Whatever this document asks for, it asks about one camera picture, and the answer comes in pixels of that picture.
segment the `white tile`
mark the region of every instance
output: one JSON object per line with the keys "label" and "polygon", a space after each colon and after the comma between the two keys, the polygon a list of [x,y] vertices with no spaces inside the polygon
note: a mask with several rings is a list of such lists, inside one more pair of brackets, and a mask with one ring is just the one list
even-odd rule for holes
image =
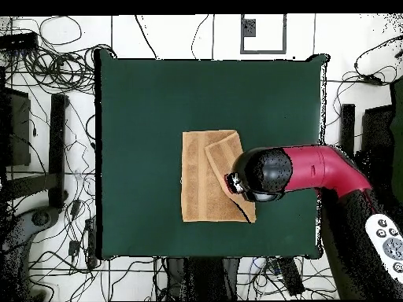
{"label": "white tile", "polygon": [[[31,29],[39,32],[39,25],[48,17],[21,17],[15,20],[16,28]],[[71,16],[74,21],[67,17],[54,18],[45,22],[41,28],[41,34],[48,42],[62,44],[71,42],[80,37],[75,42],[67,45],[54,46],[58,52],[72,52],[81,50],[97,44],[110,45],[111,39],[111,16]]]}
{"label": "white tile", "polygon": [[[390,87],[389,86],[372,86],[364,83],[340,83],[327,82],[326,85],[326,129],[325,142],[327,144],[335,144],[339,140],[339,120],[332,123],[338,118],[340,113],[340,104],[335,100],[339,92],[341,104],[355,104],[355,135],[362,133],[362,116],[366,109],[375,108],[382,105],[389,105]],[[355,138],[355,150],[360,148],[361,137]]]}
{"label": "white tile", "polygon": [[262,257],[243,257],[239,261],[238,273],[255,274],[261,269],[264,262],[265,259]]}
{"label": "white tile", "polygon": [[[345,72],[354,69],[356,59],[366,50],[381,42],[400,35],[388,20],[387,15],[376,14],[325,14],[316,15],[315,53],[327,53],[331,60],[327,66],[327,78],[340,80]],[[358,61],[362,74],[372,74],[384,66],[398,66],[401,76],[401,60],[394,55],[401,50],[401,41],[378,48]],[[394,72],[383,71],[386,81],[391,81]]]}
{"label": "white tile", "polygon": [[[124,273],[115,274],[113,282],[121,278],[123,274]],[[103,273],[102,282],[106,275],[107,273]],[[113,287],[113,301],[144,301],[148,296],[151,296],[151,290],[153,290],[151,299],[155,300],[153,273],[129,272],[124,280],[122,279],[121,282],[115,284]]]}
{"label": "white tile", "polygon": [[[314,300],[331,300],[331,298],[339,299],[333,278],[306,278],[304,280],[304,287],[309,289],[302,294],[306,300],[311,300],[311,296]],[[325,294],[329,297],[326,298],[325,296],[322,296],[318,293],[313,293],[312,291],[317,291],[318,293]]]}
{"label": "white tile", "polygon": [[[58,271],[55,273],[51,272],[50,274],[68,274],[67,271]],[[101,292],[101,272],[94,272],[95,280],[91,283],[91,280],[86,284],[86,286],[90,287],[85,290],[83,295],[80,298],[80,301],[93,301],[93,302],[104,302],[102,298],[102,292]],[[32,280],[38,281],[41,279],[41,276],[33,277]],[[72,275],[61,275],[61,276],[46,276],[43,278],[40,283],[44,285],[49,285],[55,290],[54,297],[52,299],[53,302],[65,302],[70,300],[70,298],[73,296],[73,293],[88,279],[90,278],[90,275],[87,274],[72,274]],[[102,286],[103,286],[103,291],[105,297],[107,297],[108,294],[108,273],[107,272],[102,272]],[[35,289],[44,289],[43,287],[34,287]],[[49,300],[51,292],[48,289],[45,289],[47,291],[47,298],[46,300]],[[77,293],[74,295],[79,295],[80,292],[83,291],[83,287],[81,287]],[[73,299],[72,302],[76,302],[79,298]]]}
{"label": "white tile", "polygon": [[[213,15],[145,15],[139,16],[146,37],[161,59],[211,59],[213,45]],[[217,14],[214,20],[214,59],[295,59],[312,55],[313,14],[288,14],[287,54],[240,54],[240,14]],[[133,42],[128,42],[127,30]],[[113,17],[113,48],[120,58],[153,57],[142,37],[134,16]]]}
{"label": "white tile", "polygon": [[[198,15],[138,15],[139,23],[160,59],[194,59],[191,45],[198,25],[207,14]],[[194,40],[195,57],[211,58],[213,31],[211,14],[198,29]],[[153,58],[134,15],[113,17],[113,49],[119,58]]]}
{"label": "white tile", "polygon": [[245,14],[246,20],[255,20],[256,36],[244,38],[244,50],[282,50],[283,14]]}
{"label": "white tile", "polygon": [[287,14],[286,54],[240,54],[241,15],[218,14],[215,21],[214,59],[290,59],[304,61],[313,51],[314,14]]}
{"label": "white tile", "polygon": [[[158,261],[158,268],[161,266],[161,261]],[[117,257],[111,261],[111,268],[114,270],[131,271],[153,271],[153,257]]]}
{"label": "white tile", "polygon": [[326,253],[322,255],[318,260],[304,260],[304,270],[302,274],[305,275],[315,275],[320,272],[320,274],[331,275],[330,270],[325,270],[329,268],[329,262],[327,261]]}

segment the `tangled wires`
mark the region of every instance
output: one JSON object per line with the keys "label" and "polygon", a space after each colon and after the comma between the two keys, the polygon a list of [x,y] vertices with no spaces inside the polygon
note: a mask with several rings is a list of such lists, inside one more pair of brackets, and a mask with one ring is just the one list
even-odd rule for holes
{"label": "tangled wires", "polygon": [[55,46],[68,45],[82,37],[82,31],[79,23],[71,17],[64,17],[71,20],[79,29],[77,38],[63,42],[49,42],[43,36],[43,27],[50,20],[56,20],[63,17],[50,17],[45,19],[40,25],[33,19],[16,19],[16,20],[32,20],[36,23],[38,32],[25,29],[10,27],[0,29],[0,31],[12,33],[34,32],[40,37],[42,44],[37,50],[28,52],[20,51],[17,53],[3,52],[3,61],[6,70],[11,72],[7,81],[11,79],[13,73],[24,69],[36,83],[26,84],[24,86],[40,86],[44,91],[45,88],[57,89],[63,92],[79,91],[85,94],[94,94],[94,51],[96,49],[104,49],[110,52],[114,57],[116,54],[112,48],[106,44],[98,44],[81,50],[71,52],[58,52]]}

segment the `tan towel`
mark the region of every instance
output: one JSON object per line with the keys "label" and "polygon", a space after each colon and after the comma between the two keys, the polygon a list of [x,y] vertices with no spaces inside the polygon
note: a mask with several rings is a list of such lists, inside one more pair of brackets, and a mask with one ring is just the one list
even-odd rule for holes
{"label": "tan towel", "polygon": [[256,221],[255,204],[227,188],[236,158],[242,154],[239,135],[234,130],[183,132],[182,217],[193,221]]}

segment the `black cable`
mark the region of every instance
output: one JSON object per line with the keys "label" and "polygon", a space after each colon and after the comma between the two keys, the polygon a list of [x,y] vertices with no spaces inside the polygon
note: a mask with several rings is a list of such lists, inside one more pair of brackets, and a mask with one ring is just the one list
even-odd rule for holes
{"label": "black cable", "polygon": [[42,160],[41,160],[41,158],[39,157],[39,154],[38,154],[38,152],[36,151],[36,149],[34,148],[34,146],[33,146],[29,141],[25,140],[24,138],[20,138],[20,137],[19,137],[18,135],[16,135],[15,133],[12,133],[11,136],[13,136],[13,137],[15,137],[15,138],[21,140],[22,142],[24,142],[25,144],[27,144],[28,146],[30,146],[30,147],[34,150],[36,156],[38,157],[39,163],[41,164],[41,167],[42,167],[42,170],[43,170],[43,174],[45,174],[45,176],[47,176],[47,173],[46,173],[46,170],[45,170],[45,166],[43,165]]}
{"label": "black cable", "polygon": [[86,135],[87,135],[88,137],[90,137],[92,140],[95,140],[95,138],[94,138],[92,135],[90,135],[90,134],[88,133],[88,123],[90,123],[90,120],[92,120],[94,117],[95,117],[95,114],[92,115],[90,118],[88,118],[87,122],[85,123],[85,133],[86,133]]}
{"label": "black cable", "polygon": [[246,221],[248,223],[251,223],[248,216],[246,215],[246,213],[243,211],[243,209],[241,208],[241,206],[239,206],[237,203],[235,203],[232,199],[231,201],[236,205],[236,207],[238,208],[239,211],[241,211],[241,213],[243,214],[243,216],[245,217]]}
{"label": "black cable", "polygon": [[146,41],[146,43],[147,43],[148,47],[150,48],[150,50],[153,52],[154,58],[157,59],[157,55],[155,54],[155,51],[154,51],[154,49],[151,47],[150,43],[148,42],[148,39],[147,39],[147,37],[146,37],[146,34],[144,33],[144,31],[143,31],[143,29],[142,29],[142,25],[140,24],[137,15],[135,15],[135,21],[137,22],[137,25],[139,26],[140,31],[142,32],[142,37],[143,37],[144,40]]}
{"label": "black cable", "polygon": [[366,53],[368,53],[368,52],[371,52],[371,51],[373,51],[373,50],[375,50],[375,49],[377,49],[377,48],[379,48],[379,47],[381,47],[381,46],[385,46],[387,43],[394,42],[394,41],[397,41],[397,40],[402,40],[402,39],[403,39],[403,35],[399,35],[399,36],[397,36],[397,37],[393,37],[392,39],[387,39],[385,42],[381,42],[379,45],[374,46],[374,47],[372,47],[371,49],[366,50],[365,52],[363,52],[360,56],[358,56],[358,58],[357,58],[356,61],[354,62],[354,68],[355,68],[356,72],[357,72],[360,76],[373,76],[375,73],[373,73],[373,74],[371,74],[371,75],[363,75],[363,74],[361,74],[361,73],[358,71],[358,61],[360,60],[360,58],[361,58],[362,56],[364,56],[364,55],[365,55]]}
{"label": "black cable", "polygon": [[191,47],[190,47],[194,59],[196,59],[196,56],[195,56],[194,53],[193,53],[193,44],[194,44],[194,40],[196,39],[196,36],[197,36],[197,34],[198,34],[198,29],[199,29],[199,28],[201,27],[201,25],[205,22],[205,20],[207,20],[207,19],[209,18],[209,16],[210,16],[210,14],[207,14],[207,16],[205,17],[205,19],[204,19],[202,22],[200,22],[200,24],[198,25],[198,28],[196,29],[196,32],[194,33],[193,42],[192,42],[192,45],[191,45]]}
{"label": "black cable", "polygon": [[127,275],[128,275],[128,273],[130,272],[129,270],[131,269],[131,267],[134,265],[134,264],[137,264],[137,263],[141,263],[141,264],[150,264],[150,263],[152,263],[153,262],[153,260],[151,260],[151,261],[149,261],[149,262],[143,262],[143,261],[141,261],[141,260],[136,260],[136,261],[134,261],[134,262],[131,262],[131,264],[129,265],[129,267],[128,267],[128,269],[126,270],[126,272],[124,273],[124,275],[121,277],[121,278],[119,278],[118,280],[116,280],[113,284],[112,284],[112,287],[111,287],[111,294],[110,294],[110,301],[112,301],[112,298],[113,298],[113,287],[115,286],[115,284],[117,284],[118,282],[121,282]]}
{"label": "black cable", "polygon": [[[63,42],[63,43],[54,43],[54,42],[52,42],[51,44],[52,44],[53,46],[67,45],[67,44],[70,44],[70,43],[72,43],[72,42],[78,41],[78,40],[83,36],[83,32],[82,32],[82,30],[81,30],[81,26],[79,25],[79,23],[78,23],[76,20],[72,19],[71,17],[67,17],[67,16],[64,16],[64,17],[70,19],[71,21],[73,21],[73,22],[77,25],[77,27],[78,27],[78,29],[79,29],[79,37],[77,37],[76,39],[73,39],[73,40],[71,40],[71,41]],[[61,17],[48,17],[47,19],[43,20],[42,23],[39,25],[39,33],[40,33],[40,35],[43,35],[43,33],[42,33],[42,26],[43,26],[46,22],[49,22],[50,20],[54,20],[54,19],[58,19],[58,18],[61,18]]]}

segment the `black metal bar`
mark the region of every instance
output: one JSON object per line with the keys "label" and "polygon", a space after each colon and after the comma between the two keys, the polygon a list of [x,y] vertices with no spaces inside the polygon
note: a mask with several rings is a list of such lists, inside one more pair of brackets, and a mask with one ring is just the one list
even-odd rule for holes
{"label": "black metal bar", "polygon": [[49,206],[63,208],[65,201],[65,110],[68,97],[52,94],[49,131],[49,173],[57,174],[57,184],[49,189]]}
{"label": "black metal bar", "polygon": [[0,202],[13,201],[14,199],[31,196],[39,191],[54,188],[59,183],[58,174],[21,177],[8,180],[3,184],[0,192]]}
{"label": "black metal bar", "polygon": [[353,104],[344,104],[340,111],[340,146],[350,158],[354,157],[355,108]]}

